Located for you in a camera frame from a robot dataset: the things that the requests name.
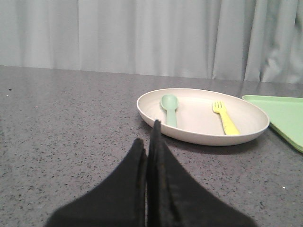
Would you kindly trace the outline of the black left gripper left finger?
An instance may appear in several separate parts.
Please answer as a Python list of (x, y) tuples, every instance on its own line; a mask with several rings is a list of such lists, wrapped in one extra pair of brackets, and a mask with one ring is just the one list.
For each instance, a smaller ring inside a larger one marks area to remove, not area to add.
[(57, 209), (47, 227), (143, 227), (147, 156), (135, 139), (118, 167), (98, 186)]

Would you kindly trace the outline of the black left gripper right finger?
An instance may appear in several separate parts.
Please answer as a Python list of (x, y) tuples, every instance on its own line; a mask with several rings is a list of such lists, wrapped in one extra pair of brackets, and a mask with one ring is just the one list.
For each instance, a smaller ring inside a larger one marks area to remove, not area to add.
[(250, 217), (202, 187), (174, 157), (161, 135), (161, 122), (151, 133), (148, 166), (148, 226), (254, 227)]

